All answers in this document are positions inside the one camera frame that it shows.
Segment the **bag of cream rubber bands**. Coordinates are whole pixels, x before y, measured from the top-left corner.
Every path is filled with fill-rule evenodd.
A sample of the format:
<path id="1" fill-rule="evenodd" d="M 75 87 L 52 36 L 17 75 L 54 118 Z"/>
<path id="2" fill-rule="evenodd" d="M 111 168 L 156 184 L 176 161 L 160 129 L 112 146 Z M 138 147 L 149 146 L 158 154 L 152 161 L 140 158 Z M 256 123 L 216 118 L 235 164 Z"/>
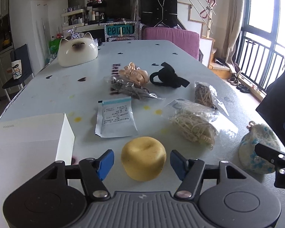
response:
<path id="1" fill-rule="evenodd" d="M 209 149 L 213 149 L 218 136 L 233 139 L 238 134 L 238 128 L 221 112 L 186 99 L 175 99 L 167 104 L 163 116 L 187 140 Z"/>

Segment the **yellow sponge apple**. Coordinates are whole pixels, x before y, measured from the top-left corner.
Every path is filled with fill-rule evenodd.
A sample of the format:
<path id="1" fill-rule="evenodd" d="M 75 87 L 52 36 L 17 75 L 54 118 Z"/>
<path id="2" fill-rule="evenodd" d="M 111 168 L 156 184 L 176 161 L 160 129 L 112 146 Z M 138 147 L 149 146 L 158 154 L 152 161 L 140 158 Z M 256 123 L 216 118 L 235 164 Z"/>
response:
<path id="1" fill-rule="evenodd" d="M 163 144 L 152 137 L 135 138 L 124 145 L 121 162 L 127 175 L 135 181 L 157 178 L 165 165 L 167 153 Z"/>

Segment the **white blue paper packet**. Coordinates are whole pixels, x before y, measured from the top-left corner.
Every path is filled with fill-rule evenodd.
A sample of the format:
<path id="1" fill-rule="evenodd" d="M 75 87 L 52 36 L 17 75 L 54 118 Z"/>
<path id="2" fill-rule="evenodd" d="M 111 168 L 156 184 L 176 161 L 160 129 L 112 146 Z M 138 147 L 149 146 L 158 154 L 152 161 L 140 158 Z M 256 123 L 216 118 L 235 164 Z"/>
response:
<path id="1" fill-rule="evenodd" d="M 137 135 L 131 100 L 131 97 L 99 100 L 95 135 L 101 138 Z"/>

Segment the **white tray box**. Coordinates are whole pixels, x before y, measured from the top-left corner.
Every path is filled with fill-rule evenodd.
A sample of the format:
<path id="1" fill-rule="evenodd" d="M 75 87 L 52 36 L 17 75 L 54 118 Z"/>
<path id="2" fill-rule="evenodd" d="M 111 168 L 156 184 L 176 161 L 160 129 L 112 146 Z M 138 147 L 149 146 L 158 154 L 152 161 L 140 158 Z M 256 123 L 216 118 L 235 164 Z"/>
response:
<path id="1" fill-rule="evenodd" d="M 0 227 L 6 197 L 55 161 L 71 164 L 74 133 L 66 114 L 0 123 Z"/>

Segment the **bag of tan hair ties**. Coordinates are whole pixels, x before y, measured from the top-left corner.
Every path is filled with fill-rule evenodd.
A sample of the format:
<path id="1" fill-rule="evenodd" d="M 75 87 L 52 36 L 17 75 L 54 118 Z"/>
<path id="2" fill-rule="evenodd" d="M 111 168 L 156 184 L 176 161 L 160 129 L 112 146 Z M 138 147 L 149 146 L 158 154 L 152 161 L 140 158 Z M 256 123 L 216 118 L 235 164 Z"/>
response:
<path id="1" fill-rule="evenodd" d="M 216 89 L 208 83 L 195 81 L 195 103 L 213 110 L 221 109 L 227 116 L 229 116 L 226 106 L 217 97 Z"/>

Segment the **bag of dark brown ties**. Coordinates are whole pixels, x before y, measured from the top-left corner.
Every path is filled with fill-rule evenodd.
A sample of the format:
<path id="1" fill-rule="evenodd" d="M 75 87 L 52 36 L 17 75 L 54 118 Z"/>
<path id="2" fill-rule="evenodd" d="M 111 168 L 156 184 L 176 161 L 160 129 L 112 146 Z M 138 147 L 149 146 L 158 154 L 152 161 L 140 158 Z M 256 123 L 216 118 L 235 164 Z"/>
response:
<path id="1" fill-rule="evenodd" d="M 138 100 L 147 98 L 165 100 L 165 98 L 152 93 L 147 88 L 119 76 L 105 77 L 104 80 L 109 84 L 111 94 L 123 94 Z"/>

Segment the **peach satin scrunchie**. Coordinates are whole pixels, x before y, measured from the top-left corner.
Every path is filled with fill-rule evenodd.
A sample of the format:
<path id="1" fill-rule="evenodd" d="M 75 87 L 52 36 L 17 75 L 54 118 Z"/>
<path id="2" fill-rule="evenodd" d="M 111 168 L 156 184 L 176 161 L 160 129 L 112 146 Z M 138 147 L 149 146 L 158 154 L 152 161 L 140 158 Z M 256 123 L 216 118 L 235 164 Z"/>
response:
<path id="1" fill-rule="evenodd" d="M 120 76 L 125 77 L 129 81 L 144 86 L 149 82 L 149 74 L 146 70 L 137 67 L 134 62 L 130 62 L 122 70 L 119 71 Z"/>

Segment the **black chair at right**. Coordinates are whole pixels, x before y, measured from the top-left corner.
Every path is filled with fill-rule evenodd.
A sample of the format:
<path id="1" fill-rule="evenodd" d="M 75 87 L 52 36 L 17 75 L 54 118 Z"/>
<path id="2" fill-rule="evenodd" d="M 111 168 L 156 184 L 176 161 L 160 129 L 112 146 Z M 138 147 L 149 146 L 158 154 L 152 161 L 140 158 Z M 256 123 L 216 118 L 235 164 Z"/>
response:
<path id="1" fill-rule="evenodd" d="M 267 95 L 256 108 L 256 111 L 270 126 L 285 147 L 285 71 L 271 83 Z"/>

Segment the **dark blue chair with bag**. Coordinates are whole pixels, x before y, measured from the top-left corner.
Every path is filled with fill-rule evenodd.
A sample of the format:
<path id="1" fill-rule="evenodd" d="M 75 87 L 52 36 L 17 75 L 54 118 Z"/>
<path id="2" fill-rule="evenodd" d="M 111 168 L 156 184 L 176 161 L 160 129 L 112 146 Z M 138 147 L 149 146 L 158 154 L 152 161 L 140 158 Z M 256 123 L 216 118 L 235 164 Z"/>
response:
<path id="1" fill-rule="evenodd" d="M 7 89 L 15 86 L 20 86 L 20 88 L 23 89 L 25 80 L 30 76 L 34 77 L 27 44 L 12 50 L 10 52 L 10 58 L 12 77 L 2 86 L 8 101 L 11 101 L 11 98 Z"/>

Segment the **purple cushioned chair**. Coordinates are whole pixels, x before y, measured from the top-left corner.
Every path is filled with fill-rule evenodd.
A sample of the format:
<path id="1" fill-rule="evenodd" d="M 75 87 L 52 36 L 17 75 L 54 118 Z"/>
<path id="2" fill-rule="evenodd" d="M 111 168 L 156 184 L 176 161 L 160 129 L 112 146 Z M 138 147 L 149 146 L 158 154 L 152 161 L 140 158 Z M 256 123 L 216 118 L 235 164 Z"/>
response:
<path id="1" fill-rule="evenodd" d="M 199 59 L 200 35 L 196 32 L 167 28 L 147 27 L 143 30 L 144 40 L 167 40 L 181 48 L 195 59 Z"/>

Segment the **white tote bag with print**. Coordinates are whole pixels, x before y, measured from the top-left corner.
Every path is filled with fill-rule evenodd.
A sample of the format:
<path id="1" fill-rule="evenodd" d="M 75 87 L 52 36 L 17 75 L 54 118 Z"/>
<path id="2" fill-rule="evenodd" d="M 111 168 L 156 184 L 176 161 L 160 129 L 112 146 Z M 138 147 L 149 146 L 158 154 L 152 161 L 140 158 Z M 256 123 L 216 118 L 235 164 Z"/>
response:
<path id="1" fill-rule="evenodd" d="M 22 76 L 22 62 L 21 60 L 16 60 L 11 62 L 12 76 L 13 79 L 19 79 Z"/>

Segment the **green plastic bag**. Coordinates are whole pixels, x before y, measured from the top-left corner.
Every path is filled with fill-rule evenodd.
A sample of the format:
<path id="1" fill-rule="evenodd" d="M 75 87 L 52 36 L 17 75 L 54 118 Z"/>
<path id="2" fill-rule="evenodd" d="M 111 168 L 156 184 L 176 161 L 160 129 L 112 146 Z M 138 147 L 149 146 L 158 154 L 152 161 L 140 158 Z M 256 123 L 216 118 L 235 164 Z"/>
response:
<path id="1" fill-rule="evenodd" d="M 52 55 L 57 55 L 61 39 L 54 39 L 49 42 L 49 49 Z"/>

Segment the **teal POIZON sign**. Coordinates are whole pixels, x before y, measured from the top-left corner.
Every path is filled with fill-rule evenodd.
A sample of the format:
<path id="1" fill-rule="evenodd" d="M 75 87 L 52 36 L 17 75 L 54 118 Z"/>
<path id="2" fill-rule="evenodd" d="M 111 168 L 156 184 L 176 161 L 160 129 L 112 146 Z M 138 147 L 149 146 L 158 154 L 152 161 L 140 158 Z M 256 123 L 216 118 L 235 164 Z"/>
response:
<path id="1" fill-rule="evenodd" d="M 129 36 L 135 34 L 136 24 L 108 24 L 104 29 L 107 36 Z"/>

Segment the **beige curtain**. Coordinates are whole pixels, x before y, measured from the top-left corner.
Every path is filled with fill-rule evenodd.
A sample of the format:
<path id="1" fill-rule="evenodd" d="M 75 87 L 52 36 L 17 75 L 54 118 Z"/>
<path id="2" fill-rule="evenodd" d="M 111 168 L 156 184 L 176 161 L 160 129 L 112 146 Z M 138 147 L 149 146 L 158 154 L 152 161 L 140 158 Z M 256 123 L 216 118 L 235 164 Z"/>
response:
<path id="1" fill-rule="evenodd" d="M 240 34 L 244 16 L 245 0 L 230 0 L 229 14 L 227 19 L 226 37 L 223 45 L 223 53 L 227 66 L 233 74 L 236 74 L 236 67 L 233 56 L 236 51 L 236 41 Z"/>

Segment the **white shelf with bottles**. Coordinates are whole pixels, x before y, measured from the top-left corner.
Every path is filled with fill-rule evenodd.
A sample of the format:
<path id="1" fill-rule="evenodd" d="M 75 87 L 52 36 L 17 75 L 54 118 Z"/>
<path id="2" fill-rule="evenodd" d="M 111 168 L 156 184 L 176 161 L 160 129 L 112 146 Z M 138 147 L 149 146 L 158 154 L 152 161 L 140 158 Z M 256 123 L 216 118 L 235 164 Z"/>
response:
<path id="1" fill-rule="evenodd" d="M 69 30 L 75 27 L 82 27 L 84 22 L 85 10 L 72 8 L 67 9 L 67 12 L 61 14 L 62 30 Z"/>

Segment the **black vest on mannequin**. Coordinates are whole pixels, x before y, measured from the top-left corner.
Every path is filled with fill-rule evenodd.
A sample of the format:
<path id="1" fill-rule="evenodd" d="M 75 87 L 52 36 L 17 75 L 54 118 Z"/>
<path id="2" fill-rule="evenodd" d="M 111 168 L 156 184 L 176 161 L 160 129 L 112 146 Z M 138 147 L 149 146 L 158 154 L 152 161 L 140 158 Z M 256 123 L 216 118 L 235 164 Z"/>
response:
<path id="1" fill-rule="evenodd" d="M 149 27 L 177 26 L 177 0 L 140 0 L 141 22 Z"/>

